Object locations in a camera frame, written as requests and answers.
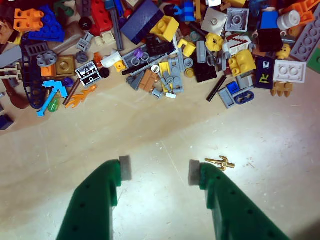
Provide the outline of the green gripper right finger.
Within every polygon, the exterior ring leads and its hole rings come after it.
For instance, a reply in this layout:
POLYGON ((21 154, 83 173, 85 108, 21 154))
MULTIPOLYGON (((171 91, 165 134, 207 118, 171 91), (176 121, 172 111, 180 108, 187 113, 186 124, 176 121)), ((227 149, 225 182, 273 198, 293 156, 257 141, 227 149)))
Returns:
POLYGON ((264 212, 212 164, 189 161, 188 182, 205 191, 217 240, 288 240, 264 212))

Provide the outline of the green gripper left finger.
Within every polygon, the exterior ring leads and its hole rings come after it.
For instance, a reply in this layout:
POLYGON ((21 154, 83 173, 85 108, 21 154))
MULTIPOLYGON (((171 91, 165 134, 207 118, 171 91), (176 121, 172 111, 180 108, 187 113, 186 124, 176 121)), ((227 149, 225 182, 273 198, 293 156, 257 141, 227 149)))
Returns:
POLYGON ((74 191, 58 240, 112 240, 117 188, 132 179, 130 156, 107 160, 74 191))

